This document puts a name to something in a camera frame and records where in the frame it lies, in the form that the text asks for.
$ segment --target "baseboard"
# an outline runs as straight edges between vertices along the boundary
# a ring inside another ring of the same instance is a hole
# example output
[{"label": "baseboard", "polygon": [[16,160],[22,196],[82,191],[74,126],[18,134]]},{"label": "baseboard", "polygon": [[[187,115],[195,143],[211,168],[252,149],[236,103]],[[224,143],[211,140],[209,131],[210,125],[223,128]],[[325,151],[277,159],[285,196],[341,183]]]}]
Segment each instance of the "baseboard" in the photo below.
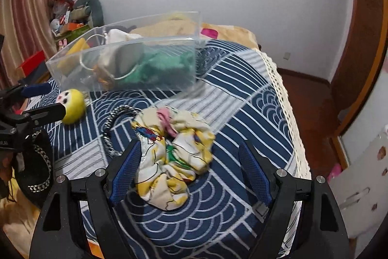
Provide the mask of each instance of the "baseboard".
[{"label": "baseboard", "polygon": [[348,160],[346,158],[346,154],[342,150],[342,145],[338,139],[337,136],[333,136],[329,138],[331,146],[335,152],[335,154],[338,157],[338,160],[340,161],[339,164],[341,165],[342,170],[345,170],[349,167]]},{"label": "baseboard", "polygon": [[324,79],[321,77],[317,77],[317,76],[313,76],[313,75],[309,75],[309,74],[304,74],[304,73],[299,73],[299,72],[291,71],[291,70],[285,69],[285,68],[278,68],[277,71],[280,75],[283,74],[283,75],[290,75],[290,76],[300,77],[300,78],[304,78],[304,79],[309,79],[312,81],[317,81],[319,83],[323,83],[323,84],[327,85],[328,87],[330,87],[329,81],[327,79]]}]

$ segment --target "red curtain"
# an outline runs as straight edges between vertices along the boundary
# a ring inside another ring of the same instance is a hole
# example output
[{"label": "red curtain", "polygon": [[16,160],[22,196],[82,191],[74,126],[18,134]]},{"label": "red curtain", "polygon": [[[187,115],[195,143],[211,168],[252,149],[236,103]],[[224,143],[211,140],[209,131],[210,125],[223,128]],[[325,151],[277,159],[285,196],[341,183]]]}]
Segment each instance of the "red curtain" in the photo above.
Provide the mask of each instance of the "red curtain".
[{"label": "red curtain", "polygon": [[0,89],[16,83],[16,68],[37,51],[46,59],[56,53],[50,30],[49,0],[0,0]]}]

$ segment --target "green fabric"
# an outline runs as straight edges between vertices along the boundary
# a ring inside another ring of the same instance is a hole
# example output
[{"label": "green fabric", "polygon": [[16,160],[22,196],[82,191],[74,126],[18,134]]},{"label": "green fabric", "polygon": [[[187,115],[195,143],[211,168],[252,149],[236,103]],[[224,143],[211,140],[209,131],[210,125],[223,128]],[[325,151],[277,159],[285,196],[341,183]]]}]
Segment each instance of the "green fabric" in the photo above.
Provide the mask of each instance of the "green fabric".
[{"label": "green fabric", "polygon": [[168,80],[167,77],[191,73],[194,61],[194,52],[173,56],[162,51],[144,52],[133,73],[116,83],[122,87],[136,83],[156,84]]},{"label": "green fabric", "polygon": [[179,165],[180,168],[182,169],[186,169],[186,170],[191,170],[191,166],[188,165],[186,162],[184,162],[183,160],[179,159],[179,158],[176,158],[174,156],[174,146],[172,145],[167,145],[166,146],[166,154],[167,154],[167,159],[168,161],[171,161],[173,163],[176,163],[177,165]]}]

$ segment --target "acrylic storage bin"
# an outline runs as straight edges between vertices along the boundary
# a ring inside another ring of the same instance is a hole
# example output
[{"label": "acrylic storage bin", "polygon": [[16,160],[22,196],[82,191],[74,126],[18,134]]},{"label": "acrylic storage bin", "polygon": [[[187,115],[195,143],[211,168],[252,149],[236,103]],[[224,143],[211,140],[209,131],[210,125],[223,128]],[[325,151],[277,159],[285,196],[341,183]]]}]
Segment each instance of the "acrylic storage bin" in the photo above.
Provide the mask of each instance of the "acrylic storage bin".
[{"label": "acrylic storage bin", "polygon": [[[46,62],[64,91],[184,90],[195,82],[200,15],[173,13],[93,28]],[[110,44],[111,29],[142,37]]]}]

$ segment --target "pink fabric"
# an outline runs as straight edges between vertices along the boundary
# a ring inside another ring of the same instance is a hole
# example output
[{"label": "pink fabric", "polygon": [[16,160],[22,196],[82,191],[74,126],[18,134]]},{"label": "pink fabric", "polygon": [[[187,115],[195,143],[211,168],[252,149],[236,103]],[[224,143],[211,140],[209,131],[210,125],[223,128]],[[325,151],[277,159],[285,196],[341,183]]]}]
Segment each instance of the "pink fabric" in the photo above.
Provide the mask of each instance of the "pink fabric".
[{"label": "pink fabric", "polygon": [[327,176],[327,183],[330,182],[331,179],[337,177],[342,172],[342,168],[340,164],[335,164],[329,175]]},{"label": "pink fabric", "polygon": [[168,110],[168,108],[159,108],[156,113],[158,115],[160,123],[162,124],[163,129],[167,131],[167,133],[170,134],[172,137],[176,137],[178,135],[178,132],[175,131],[170,124],[170,111]]},{"label": "pink fabric", "polygon": [[201,34],[206,35],[212,39],[218,38],[218,31],[213,29],[203,28]]}]

